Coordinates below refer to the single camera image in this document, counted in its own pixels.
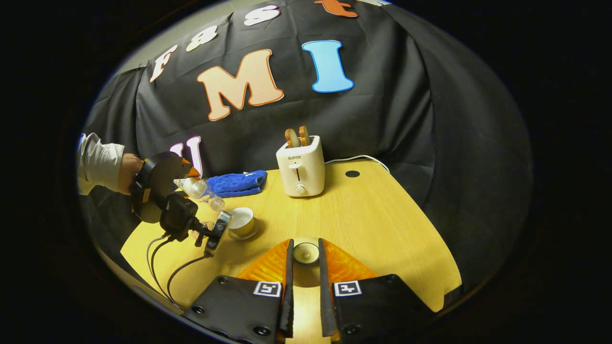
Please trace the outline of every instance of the clear bottle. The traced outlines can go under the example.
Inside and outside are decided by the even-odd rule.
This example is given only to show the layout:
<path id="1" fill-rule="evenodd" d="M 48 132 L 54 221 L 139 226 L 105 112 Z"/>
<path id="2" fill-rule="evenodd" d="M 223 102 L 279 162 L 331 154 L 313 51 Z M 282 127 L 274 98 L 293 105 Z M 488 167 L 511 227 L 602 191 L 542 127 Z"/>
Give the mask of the clear bottle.
<path id="1" fill-rule="evenodd" d="M 223 198 L 215 195 L 206 181 L 200 178 L 175 179 L 174 183 L 193 201 L 208 203 L 214 211 L 222 211 L 225 207 Z"/>

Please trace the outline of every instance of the toaster knob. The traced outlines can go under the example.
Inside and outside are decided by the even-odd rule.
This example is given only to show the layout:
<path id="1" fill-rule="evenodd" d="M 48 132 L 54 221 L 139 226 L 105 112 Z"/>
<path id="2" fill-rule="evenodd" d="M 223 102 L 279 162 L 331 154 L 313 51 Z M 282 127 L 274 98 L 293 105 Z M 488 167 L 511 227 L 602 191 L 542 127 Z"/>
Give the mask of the toaster knob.
<path id="1" fill-rule="evenodd" d="M 298 184 L 298 185 L 296 185 L 296 191 L 300 195 L 303 195 L 303 194 L 306 193 L 306 187 L 304 185 L 302 185 L 302 184 Z"/>

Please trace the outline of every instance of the blue towel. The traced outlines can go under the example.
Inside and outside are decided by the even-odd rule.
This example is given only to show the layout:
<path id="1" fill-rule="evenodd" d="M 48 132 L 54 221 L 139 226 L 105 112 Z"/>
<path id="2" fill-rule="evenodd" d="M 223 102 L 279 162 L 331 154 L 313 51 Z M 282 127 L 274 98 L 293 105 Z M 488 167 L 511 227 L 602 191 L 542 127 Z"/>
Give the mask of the blue towel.
<path id="1" fill-rule="evenodd" d="M 211 190 L 221 198 L 249 196 L 261 192 L 266 184 L 266 171 L 230 173 L 206 180 Z"/>

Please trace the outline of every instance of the wooden table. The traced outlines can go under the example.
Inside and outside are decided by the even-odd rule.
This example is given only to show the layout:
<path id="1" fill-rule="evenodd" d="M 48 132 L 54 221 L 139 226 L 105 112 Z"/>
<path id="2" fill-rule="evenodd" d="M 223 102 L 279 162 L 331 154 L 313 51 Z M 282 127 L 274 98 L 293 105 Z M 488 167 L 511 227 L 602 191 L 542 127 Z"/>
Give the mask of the wooden table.
<path id="1" fill-rule="evenodd" d="M 350 170 L 360 175 L 347 177 Z M 174 277 L 174 299 L 185 308 L 216 276 L 237 276 L 282 241 L 316 243 L 321 237 L 378 275 L 397 274 L 432 311 L 441 310 L 444 295 L 461 285 L 461 277 L 449 249 L 412 198 L 380 164 L 370 160 L 330 163 L 326 174 L 325 190 L 310 198 L 285 195 L 279 171 L 271 170 L 261 193 L 225 199 L 226 211 L 253 209 L 257 234 L 245 241 L 224 234 L 213 258 L 191 264 Z M 214 223 L 218 213 L 199 204 L 196 216 Z M 147 267 L 146 247 L 163 233 L 158 223 L 143 222 L 121 250 L 134 270 L 156 289 Z M 171 242 L 156 254 L 155 274 L 164 290 L 177 267 L 202 255 L 203 246 L 195 247 L 194 242 L 191 237 Z M 294 275 L 294 338 L 287 343 L 329 343 L 321 335 L 318 265 L 295 263 Z"/>

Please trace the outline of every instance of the toaster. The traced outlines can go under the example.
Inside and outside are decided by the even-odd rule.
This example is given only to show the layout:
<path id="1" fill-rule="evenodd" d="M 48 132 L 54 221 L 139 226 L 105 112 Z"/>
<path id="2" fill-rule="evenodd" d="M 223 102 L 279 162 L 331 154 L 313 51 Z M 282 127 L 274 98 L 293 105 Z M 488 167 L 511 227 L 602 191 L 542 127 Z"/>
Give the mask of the toaster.
<path id="1" fill-rule="evenodd" d="M 309 135 L 308 146 L 289 148 L 285 143 L 277 152 L 278 170 L 291 197 L 306 197 L 320 194 L 325 188 L 325 161 L 321 149 L 321 138 Z"/>

